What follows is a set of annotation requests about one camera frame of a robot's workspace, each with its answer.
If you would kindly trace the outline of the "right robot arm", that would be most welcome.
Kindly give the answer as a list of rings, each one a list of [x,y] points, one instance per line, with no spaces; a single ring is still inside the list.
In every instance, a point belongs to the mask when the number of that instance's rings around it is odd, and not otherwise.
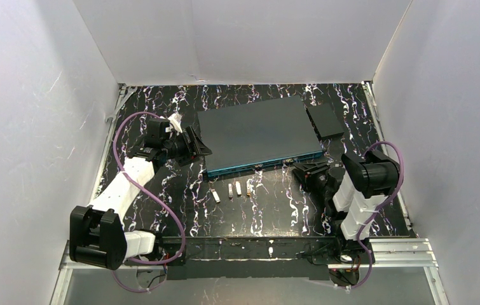
[[[399,185],[401,165],[376,150],[363,157],[345,153],[341,161],[342,179],[331,175],[325,162],[296,162],[292,172],[305,192],[322,200],[329,217],[337,222],[338,235],[347,241],[363,241],[369,236],[371,216]]]

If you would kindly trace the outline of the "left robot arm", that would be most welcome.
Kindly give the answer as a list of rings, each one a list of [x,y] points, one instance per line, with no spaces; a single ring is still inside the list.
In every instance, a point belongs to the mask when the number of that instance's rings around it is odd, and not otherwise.
[[[145,185],[168,160],[190,165],[212,151],[182,116],[151,118],[146,134],[119,164],[112,182],[89,204],[76,206],[69,221],[69,256],[74,262],[117,270],[126,260],[151,254],[157,233],[147,229],[126,232],[123,219]]]

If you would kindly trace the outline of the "small silver plug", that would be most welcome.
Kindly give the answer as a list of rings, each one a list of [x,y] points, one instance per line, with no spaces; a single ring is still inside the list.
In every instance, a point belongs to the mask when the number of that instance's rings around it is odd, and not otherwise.
[[[250,180],[246,182],[246,189],[247,189],[246,194],[248,197],[250,197],[252,192],[252,186],[251,186]]]
[[[216,203],[220,203],[221,202],[221,199],[217,193],[217,191],[215,189],[211,189],[211,193],[212,193],[212,196],[215,200]]]
[[[228,198],[229,199],[232,199],[234,197],[234,193],[233,193],[233,186],[232,184],[228,184]]]

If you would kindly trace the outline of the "large teal network switch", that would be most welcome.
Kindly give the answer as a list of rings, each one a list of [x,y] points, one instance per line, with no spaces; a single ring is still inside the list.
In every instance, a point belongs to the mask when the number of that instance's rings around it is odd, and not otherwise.
[[[209,177],[304,161],[323,148],[299,96],[200,111]]]

